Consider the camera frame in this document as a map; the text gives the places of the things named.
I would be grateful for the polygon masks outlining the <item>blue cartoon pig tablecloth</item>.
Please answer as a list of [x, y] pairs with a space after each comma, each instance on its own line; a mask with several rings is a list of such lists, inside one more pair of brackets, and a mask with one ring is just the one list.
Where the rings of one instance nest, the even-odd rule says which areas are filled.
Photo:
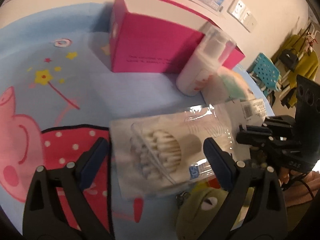
[[53, 130], [77, 143], [112, 120], [170, 114], [201, 105], [174, 74], [113, 73], [108, 43], [109, 4], [84, 3], [37, 12], [1, 26], [1, 176], [18, 184], [45, 159], [62, 166], [79, 152], [50, 145]]

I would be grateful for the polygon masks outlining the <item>white wall socket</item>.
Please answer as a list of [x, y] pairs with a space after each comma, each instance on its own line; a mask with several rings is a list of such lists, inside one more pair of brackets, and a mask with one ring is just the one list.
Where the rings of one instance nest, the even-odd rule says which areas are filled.
[[241, 21], [245, 13], [246, 6], [242, 0], [233, 0], [227, 12], [236, 20]]
[[244, 14], [244, 17], [242, 19], [242, 25], [249, 33], [251, 33], [257, 25], [257, 20], [249, 10], [246, 11]]

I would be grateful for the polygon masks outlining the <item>yellow garment on rack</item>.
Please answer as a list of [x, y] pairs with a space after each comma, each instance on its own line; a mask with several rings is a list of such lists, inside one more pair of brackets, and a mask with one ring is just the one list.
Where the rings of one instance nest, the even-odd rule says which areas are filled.
[[[310, 35], [301, 37], [292, 35], [287, 38], [276, 53], [271, 57], [271, 61], [275, 66], [280, 67], [284, 71], [284, 75], [280, 80], [280, 88], [282, 95], [279, 97], [280, 102], [287, 108], [295, 107], [297, 103], [297, 76], [301, 75], [313, 81], [319, 68], [319, 59], [317, 53], [312, 48], [313, 39]], [[279, 56], [284, 49], [294, 48], [297, 52], [299, 62], [295, 71], [290, 71], [280, 60]]]

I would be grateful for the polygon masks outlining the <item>cotton swabs plastic bag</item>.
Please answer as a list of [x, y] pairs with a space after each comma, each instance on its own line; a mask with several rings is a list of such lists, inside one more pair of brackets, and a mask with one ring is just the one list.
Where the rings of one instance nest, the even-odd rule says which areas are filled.
[[263, 99], [193, 106], [185, 111], [111, 122], [121, 195], [125, 199], [172, 194], [214, 175], [203, 151], [213, 138], [236, 160], [250, 158], [236, 142], [240, 126], [259, 126], [267, 115]]

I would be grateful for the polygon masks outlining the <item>green frog plush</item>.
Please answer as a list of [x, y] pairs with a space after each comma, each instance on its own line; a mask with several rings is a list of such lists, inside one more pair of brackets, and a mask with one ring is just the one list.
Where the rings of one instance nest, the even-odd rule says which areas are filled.
[[196, 183], [191, 191], [176, 196], [178, 239], [198, 239], [217, 215], [228, 192], [216, 178]]

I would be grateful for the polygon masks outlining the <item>white pump lotion bottle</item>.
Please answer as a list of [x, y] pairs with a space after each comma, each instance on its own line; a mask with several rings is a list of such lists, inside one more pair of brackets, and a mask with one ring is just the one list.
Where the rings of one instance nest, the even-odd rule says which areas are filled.
[[236, 47], [236, 42], [222, 29], [211, 25], [176, 79], [178, 90], [195, 96], [213, 77]]

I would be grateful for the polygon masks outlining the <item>teal perforated plastic chair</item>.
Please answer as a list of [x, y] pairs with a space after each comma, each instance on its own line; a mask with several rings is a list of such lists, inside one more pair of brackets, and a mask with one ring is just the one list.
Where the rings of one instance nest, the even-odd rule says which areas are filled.
[[267, 98], [280, 91], [280, 71], [264, 53], [257, 55], [247, 71]]

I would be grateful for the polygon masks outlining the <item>pastel tissue pack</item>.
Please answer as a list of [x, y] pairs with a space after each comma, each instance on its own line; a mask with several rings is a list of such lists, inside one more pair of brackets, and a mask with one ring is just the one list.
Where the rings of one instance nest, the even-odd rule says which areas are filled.
[[250, 89], [244, 78], [225, 67], [220, 67], [209, 78], [209, 81], [201, 90], [204, 101], [207, 104], [217, 105], [239, 99], [248, 101], [255, 99], [254, 93]]

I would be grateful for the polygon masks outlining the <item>black handbag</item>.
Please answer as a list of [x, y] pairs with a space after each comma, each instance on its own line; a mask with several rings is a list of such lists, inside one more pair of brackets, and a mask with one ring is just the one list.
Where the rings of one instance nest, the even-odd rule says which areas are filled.
[[294, 48], [284, 49], [279, 56], [279, 60], [292, 72], [295, 71], [299, 62], [297, 52]]

